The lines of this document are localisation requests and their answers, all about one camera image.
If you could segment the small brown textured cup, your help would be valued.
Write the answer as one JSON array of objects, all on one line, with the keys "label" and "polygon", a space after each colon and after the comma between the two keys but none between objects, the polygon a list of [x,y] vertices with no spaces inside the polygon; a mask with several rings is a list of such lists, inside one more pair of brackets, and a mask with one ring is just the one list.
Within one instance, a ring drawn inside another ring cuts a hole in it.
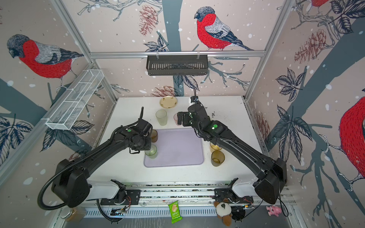
[{"label": "small brown textured cup", "polygon": [[155,143],[157,142],[157,140],[158,140],[158,132],[155,129],[153,129],[151,132],[151,142]]}]

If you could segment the small green ribbed cup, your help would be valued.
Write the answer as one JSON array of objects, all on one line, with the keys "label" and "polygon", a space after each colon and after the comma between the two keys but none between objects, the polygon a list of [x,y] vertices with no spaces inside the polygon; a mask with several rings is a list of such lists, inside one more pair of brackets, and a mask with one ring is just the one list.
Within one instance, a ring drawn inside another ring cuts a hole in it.
[{"label": "small green ribbed cup", "polygon": [[145,151],[145,155],[150,159],[155,159],[158,155],[157,146],[152,144],[150,150]]}]

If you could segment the tall pale green cup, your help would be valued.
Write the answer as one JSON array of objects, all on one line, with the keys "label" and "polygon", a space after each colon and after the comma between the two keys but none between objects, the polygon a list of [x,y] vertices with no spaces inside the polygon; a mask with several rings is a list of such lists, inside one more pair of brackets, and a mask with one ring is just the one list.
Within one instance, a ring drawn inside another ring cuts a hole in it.
[{"label": "tall pale green cup", "polygon": [[168,116],[167,116],[167,112],[165,110],[162,110],[162,109],[158,110],[156,112],[156,118],[157,118],[158,123],[161,126],[167,125]]}]

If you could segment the yellow amber cup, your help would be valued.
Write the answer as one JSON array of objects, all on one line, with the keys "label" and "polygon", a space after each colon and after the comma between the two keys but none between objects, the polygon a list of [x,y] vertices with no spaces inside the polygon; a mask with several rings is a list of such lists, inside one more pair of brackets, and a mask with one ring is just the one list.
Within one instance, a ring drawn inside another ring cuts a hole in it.
[{"label": "yellow amber cup", "polygon": [[214,151],[220,151],[222,150],[221,147],[217,146],[217,145],[214,145],[213,143],[210,143],[210,151],[211,153],[213,153]]}]

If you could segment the dark olive cup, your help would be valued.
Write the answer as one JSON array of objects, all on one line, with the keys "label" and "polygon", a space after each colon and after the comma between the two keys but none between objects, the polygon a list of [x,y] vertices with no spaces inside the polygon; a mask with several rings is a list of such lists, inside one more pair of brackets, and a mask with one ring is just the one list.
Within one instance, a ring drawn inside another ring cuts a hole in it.
[{"label": "dark olive cup", "polygon": [[211,163],[214,167],[220,166],[225,161],[225,155],[222,151],[216,150],[212,152]]}]

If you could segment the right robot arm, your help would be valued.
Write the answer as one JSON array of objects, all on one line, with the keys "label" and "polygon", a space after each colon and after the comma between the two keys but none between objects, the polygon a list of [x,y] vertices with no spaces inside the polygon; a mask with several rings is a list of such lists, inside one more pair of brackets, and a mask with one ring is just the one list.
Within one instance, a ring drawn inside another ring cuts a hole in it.
[{"label": "right robot arm", "polygon": [[178,112],[178,124],[192,127],[205,141],[221,147],[246,165],[258,178],[253,187],[256,194],[275,204],[287,183],[287,164],[281,158],[266,156],[238,138],[226,125],[211,120],[204,106],[197,102],[187,112]]}]

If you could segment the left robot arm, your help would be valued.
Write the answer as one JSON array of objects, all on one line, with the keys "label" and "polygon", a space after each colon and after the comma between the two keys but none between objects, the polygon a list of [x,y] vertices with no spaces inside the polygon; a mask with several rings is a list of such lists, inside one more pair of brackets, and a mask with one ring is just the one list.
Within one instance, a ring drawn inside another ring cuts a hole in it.
[{"label": "left robot arm", "polygon": [[110,138],[84,158],[74,161],[63,160],[56,169],[51,190],[67,206],[75,208],[86,200],[123,200],[122,183],[116,180],[91,181],[89,177],[101,165],[120,151],[128,148],[134,154],[151,148],[152,125],[139,119],[134,125],[116,128]]}]

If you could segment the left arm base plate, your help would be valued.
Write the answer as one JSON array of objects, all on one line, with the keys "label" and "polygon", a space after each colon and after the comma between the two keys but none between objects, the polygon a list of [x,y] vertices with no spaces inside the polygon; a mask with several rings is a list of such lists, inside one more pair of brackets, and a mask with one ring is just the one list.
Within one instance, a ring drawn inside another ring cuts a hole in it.
[{"label": "left arm base plate", "polygon": [[140,195],[140,190],[122,190],[112,199],[101,199],[99,204],[102,206],[138,205]]}]

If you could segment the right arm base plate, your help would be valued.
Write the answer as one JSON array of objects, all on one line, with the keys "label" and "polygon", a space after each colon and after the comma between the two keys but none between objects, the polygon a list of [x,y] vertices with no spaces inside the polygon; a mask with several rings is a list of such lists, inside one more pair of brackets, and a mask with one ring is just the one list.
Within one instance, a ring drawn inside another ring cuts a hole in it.
[{"label": "right arm base plate", "polygon": [[232,204],[253,204],[254,200],[252,196],[243,196],[240,197],[233,192],[231,189],[214,189],[214,197],[215,200],[222,202],[227,200],[228,203]]}]

